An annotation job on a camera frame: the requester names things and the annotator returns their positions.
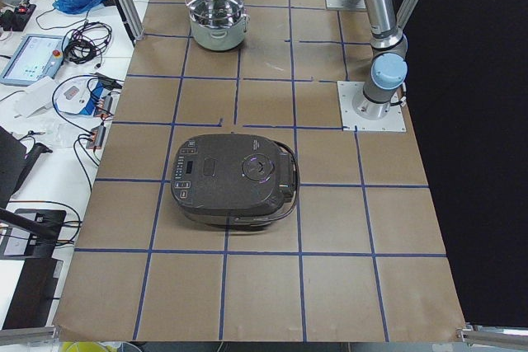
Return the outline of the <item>glass pot lid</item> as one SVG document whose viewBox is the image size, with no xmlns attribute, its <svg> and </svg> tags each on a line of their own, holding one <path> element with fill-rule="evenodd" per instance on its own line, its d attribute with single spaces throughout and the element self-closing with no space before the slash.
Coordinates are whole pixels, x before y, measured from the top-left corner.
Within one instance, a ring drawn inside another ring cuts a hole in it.
<svg viewBox="0 0 528 352">
<path fill-rule="evenodd" d="M 243 0 L 185 0 L 192 21 L 219 29 L 236 25 L 245 16 Z"/>
</svg>

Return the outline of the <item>pale green electric pot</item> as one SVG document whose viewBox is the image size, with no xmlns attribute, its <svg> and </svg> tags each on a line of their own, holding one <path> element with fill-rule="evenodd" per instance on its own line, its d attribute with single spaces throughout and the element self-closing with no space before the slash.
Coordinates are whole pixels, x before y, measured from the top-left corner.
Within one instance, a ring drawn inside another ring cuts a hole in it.
<svg viewBox="0 0 528 352">
<path fill-rule="evenodd" d="M 201 47 L 226 51 L 244 41 L 249 15 L 243 0 L 186 0 L 186 6 L 192 36 Z"/>
</svg>

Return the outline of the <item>white device box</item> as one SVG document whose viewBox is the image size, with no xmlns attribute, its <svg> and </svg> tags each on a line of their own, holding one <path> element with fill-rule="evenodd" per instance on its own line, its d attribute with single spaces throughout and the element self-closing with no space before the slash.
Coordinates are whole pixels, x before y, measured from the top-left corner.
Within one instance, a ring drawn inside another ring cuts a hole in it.
<svg viewBox="0 0 528 352">
<path fill-rule="evenodd" d="M 67 115 L 92 115 L 99 97 L 97 77 L 76 77 L 63 82 L 54 94 L 54 103 Z"/>
</svg>

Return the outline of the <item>teach pendant tablet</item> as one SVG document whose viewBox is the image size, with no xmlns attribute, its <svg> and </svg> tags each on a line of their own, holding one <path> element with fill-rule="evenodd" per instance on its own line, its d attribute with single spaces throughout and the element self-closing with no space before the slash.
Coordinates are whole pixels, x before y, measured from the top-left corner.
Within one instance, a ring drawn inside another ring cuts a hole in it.
<svg viewBox="0 0 528 352">
<path fill-rule="evenodd" d="M 61 35 L 25 35 L 1 72 L 1 83 L 28 87 L 43 77 L 54 77 L 64 62 Z"/>
</svg>

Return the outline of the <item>grey usb hub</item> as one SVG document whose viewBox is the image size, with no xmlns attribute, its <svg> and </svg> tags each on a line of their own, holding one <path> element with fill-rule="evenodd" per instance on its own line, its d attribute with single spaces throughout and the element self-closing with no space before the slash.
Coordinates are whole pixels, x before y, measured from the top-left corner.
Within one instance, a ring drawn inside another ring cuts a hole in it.
<svg viewBox="0 0 528 352">
<path fill-rule="evenodd" d="M 98 125 L 90 130 L 88 141 L 86 143 L 86 149 L 97 150 L 101 149 L 106 137 L 106 126 L 103 124 Z"/>
</svg>

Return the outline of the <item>black rice cooker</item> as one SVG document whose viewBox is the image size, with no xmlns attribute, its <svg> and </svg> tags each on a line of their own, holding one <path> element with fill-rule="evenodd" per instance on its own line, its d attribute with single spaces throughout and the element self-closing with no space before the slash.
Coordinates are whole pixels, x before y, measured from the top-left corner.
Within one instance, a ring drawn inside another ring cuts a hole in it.
<svg viewBox="0 0 528 352">
<path fill-rule="evenodd" d="M 174 157 L 172 196 L 197 223 L 265 228 L 292 213 L 299 188 L 294 151 L 259 135 L 197 135 Z"/>
</svg>

